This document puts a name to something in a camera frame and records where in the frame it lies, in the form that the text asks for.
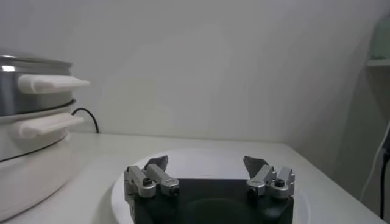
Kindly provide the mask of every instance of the white plastic handle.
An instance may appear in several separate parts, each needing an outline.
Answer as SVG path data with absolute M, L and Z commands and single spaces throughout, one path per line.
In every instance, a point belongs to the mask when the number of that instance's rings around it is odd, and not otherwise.
M 10 127 L 10 134 L 14 138 L 30 139 L 83 122 L 84 118 L 82 117 L 75 117 L 69 113 L 60 113 L 15 122 Z
M 59 93 L 74 88 L 88 86 L 89 81 L 68 75 L 21 75 L 18 79 L 19 90 L 29 94 Z

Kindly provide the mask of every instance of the white appliance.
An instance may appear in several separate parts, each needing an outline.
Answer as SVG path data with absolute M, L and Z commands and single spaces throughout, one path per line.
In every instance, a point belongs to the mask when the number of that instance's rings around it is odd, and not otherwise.
M 71 64 L 0 52 L 0 221 L 39 203 L 69 178 L 71 91 L 89 85 Z

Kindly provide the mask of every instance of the white wall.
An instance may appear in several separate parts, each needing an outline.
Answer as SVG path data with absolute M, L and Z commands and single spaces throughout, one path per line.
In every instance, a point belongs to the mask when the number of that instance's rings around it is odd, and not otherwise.
M 285 142 L 332 175 L 388 1 L 0 5 L 0 46 L 73 62 L 73 74 L 92 82 L 77 105 L 103 132 Z

